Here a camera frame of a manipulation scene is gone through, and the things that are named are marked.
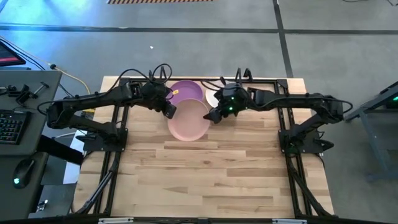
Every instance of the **pink bowl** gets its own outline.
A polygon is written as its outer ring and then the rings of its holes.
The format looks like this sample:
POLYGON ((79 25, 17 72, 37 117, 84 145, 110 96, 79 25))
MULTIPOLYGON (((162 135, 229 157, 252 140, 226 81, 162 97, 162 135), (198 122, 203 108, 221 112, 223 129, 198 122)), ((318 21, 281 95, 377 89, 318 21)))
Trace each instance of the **pink bowl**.
POLYGON ((181 141, 200 139, 210 127, 210 121, 203 119, 208 113, 206 105, 195 99, 187 99, 177 103, 176 107, 173 119, 167 121, 172 135, 181 141))

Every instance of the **yellow cable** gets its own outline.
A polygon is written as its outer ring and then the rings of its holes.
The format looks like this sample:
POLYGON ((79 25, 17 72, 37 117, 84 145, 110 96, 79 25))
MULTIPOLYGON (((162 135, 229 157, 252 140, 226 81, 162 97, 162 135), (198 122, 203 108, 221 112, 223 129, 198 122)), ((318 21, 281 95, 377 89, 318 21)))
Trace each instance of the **yellow cable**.
MULTIPOLYGON (((25 54, 30 55, 31 57, 36 58, 37 60, 40 60, 40 61, 46 63, 49 67, 52 65, 50 62, 48 62, 48 61, 46 61, 46 60, 44 60, 44 59, 42 59, 42 58, 38 58, 38 57, 36 57, 35 55, 32 55, 31 53, 27 52, 26 50, 24 50, 24 49, 18 47, 16 44, 14 44, 13 42, 7 40, 6 38, 4 38, 4 37, 1 36, 1 35, 0 35, 0 38, 2 38, 2 39, 4 39, 5 41, 9 42, 11 45, 13 45, 15 48, 17 48, 17 49, 23 51, 25 54)), ((73 75, 69 75, 68 73, 64 72, 63 70, 61 70, 61 69, 59 69, 59 68, 57 68, 57 67, 55 67, 55 69, 58 70, 58 71, 60 71, 60 72, 62 72, 64 75, 66 75, 66 76, 68 76, 68 77, 70 77, 70 78, 72 78, 72 79, 74 79, 74 80, 77 80, 77 81, 81 82, 81 84, 83 84, 83 85, 85 86, 85 88, 86 88, 86 90, 87 90, 87 93, 90 94, 90 89, 88 88, 88 86, 87 86, 87 84, 86 84, 85 82, 83 82, 82 80, 80 80, 80 79, 77 78, 77 77, 74 77, 73 75)))

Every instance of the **wooden table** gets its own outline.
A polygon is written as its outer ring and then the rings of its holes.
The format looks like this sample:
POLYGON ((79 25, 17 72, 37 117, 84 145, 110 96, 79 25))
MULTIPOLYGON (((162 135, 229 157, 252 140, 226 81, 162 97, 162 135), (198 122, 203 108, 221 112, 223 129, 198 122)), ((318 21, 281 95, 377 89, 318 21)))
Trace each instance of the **wooden table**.
MULTIPOLYGON (((108 90, 115 80, 116 77, 104 77, 101 91, 108 90)), ((306 93, 303 79, 291 78, 288 84, 291 93, 306 93)), ((273 86, 265 84, 244 86, 273 90, 273 86)), ((111 121, 113 108, 97 108, 95 120, 111 121)), ((311 116, 308 109, 293 111, 296 123, 311 116)), ((194 142, 175 139, 161 113, 139 106, 129 110, 127 128, 129 136, 119 166, 112 216, 294 216, 285 158, 277 140, 277 110, 242 111, 237 118, 230 116, 220 124, 212 124, 194 142)), ((80 208, 98 185, 103 157, 103 152, 94 152, 82 165, 75 208, 80 208)), ((309 154, 302 157, 309 189, 325 210, 333 213, 321 160, 309 154)))

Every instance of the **concrete floor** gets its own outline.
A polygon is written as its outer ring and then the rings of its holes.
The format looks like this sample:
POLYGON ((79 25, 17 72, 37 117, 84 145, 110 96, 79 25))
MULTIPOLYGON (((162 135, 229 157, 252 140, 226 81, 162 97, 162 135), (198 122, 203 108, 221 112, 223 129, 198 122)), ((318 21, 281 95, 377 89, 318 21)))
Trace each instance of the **concrete floor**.
MULTIPOLYGON (((272 0, 107 5, 90 0, 9 0, 0 22, 68 26, 276 29, 272 0)), ((285 29, 397 30, 398 7, 384 0, 279 0, 285 29)), ((167 62, 176 76, 286 77, 278 34, 96 33, 0 31, 20 47, 56 63, 98 90, 104 75, 142 71, 167 62)), ((294 77, 309 92, 331 94, 359 106, 397 81, 396 35, 287 35, 294 77)), ((62 78, 72 93, 76 81, 62 78)), ((57 98, 64 96, 58 91, 57 98)), ((369 183, 378 166, 360 122, 323 128, 335 147, 325 153, 335 213, 344 218, 398 223, 398 180, 369 183)), ((46 129, 48 136, 60 132, 46 129)))

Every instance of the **white paper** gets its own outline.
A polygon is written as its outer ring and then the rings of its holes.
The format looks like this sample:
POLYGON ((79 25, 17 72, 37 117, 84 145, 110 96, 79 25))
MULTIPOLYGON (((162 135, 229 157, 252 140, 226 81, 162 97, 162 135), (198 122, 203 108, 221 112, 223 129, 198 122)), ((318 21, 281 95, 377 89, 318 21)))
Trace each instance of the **white paper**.
MULTIPOLYGON (((70 144, 70 147, 74 150, 77 150, 83 153, 84 143, 80 140, 76 139, 76 136, 82 136, 86 134, 86 131, 77 131, 75 136, 73 137, 73 141, 70 144)), ((80 166, 73 164, 71 162, 67 162, 67 167, 65 168, 65 174, 63 176, 63 184, 74 184, 79 179, 80 166)))

